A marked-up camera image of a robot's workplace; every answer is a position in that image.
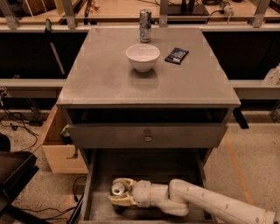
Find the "black object on floor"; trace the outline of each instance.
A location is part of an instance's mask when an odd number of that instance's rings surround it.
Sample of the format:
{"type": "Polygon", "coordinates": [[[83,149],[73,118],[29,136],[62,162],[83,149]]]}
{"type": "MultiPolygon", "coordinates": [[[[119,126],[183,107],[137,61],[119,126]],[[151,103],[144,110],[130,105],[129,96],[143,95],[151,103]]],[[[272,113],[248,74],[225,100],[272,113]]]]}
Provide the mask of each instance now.
{"type": "Polygon", "coordinates": [[[239,108],[234,109],[234,117],[243,130],[249,128],[248,123],[239,108]]]}

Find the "dark packet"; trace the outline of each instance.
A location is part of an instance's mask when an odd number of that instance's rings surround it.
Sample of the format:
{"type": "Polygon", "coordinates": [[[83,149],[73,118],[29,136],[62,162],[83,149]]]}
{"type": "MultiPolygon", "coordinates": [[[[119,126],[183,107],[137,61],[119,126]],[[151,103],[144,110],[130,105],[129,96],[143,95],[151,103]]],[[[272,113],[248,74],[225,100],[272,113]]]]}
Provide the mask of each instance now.
{"type": "Polygon", "coordinates": [[[189,51],[174,47],[173,51],[168,55],[165,61],[180,65],[181,61],[188,53],[189,51]]]}

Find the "gray tabletop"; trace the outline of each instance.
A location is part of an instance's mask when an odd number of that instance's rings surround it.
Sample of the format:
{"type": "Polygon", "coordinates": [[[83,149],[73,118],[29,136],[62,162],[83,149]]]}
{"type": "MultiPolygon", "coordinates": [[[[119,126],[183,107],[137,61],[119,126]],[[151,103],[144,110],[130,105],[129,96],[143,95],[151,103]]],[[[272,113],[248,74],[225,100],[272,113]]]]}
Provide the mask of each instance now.
{"type": "Polygon", "coordinates": [[[147,73],[134,70],[126,58],[126,50],[139,43],[137,28],[92,28],[57,104],[240,104],[200,29],[152,28],[149,44],[160,58],[147,73]],[[174,47],[189,51],[181,65],[165,62],[174,47]]]}

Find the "white bottle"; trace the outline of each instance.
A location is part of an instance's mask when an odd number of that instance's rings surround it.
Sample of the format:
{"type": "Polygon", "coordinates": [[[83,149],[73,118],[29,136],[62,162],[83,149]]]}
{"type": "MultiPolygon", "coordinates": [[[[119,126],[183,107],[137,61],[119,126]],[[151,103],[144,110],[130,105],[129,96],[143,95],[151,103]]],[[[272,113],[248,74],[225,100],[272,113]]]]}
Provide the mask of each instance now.
{"type": "Polygon", "coordinates": [[[280,64],[276,68],[269,70],[268,74],[265,76],[264,81],[269,85],[276,85],[280,79],[280,64]]]}

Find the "orange line on floor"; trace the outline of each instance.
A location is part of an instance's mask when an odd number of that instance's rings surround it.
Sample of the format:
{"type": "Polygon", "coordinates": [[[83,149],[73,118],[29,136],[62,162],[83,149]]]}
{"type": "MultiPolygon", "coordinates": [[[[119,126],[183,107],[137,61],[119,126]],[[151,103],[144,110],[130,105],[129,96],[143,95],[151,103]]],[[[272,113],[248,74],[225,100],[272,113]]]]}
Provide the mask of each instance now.
{"type": "Polygon", "coordinates": [[[249,204],[254,205],[254,202],[252,200],[251,194],[249,193],[249,189],[247,188],[247,185],[246,185],[246,182],[245,182],[245,178],[244,178],[243,173],[242,173],[242,169],[241,169],[241,167],[239,165],[239,162],[237,160],[237,157],[235,155],[235,150],[234,150],[234,148],[232,147],[232,145],[230,143],[229,136],[227,135],[227,133],[225,135],[225,142],[226,142],[226,146],[227,146],[229,155],[230,155],[230,157],[233,160],[234,168],[235,168],[235,170],[237,172],[237,175],[238,175],[238,178],[240,180],[241,187],[242,187],[242,190],[243,190],[243,192],[245,194],[246,201],[249,204]]]}

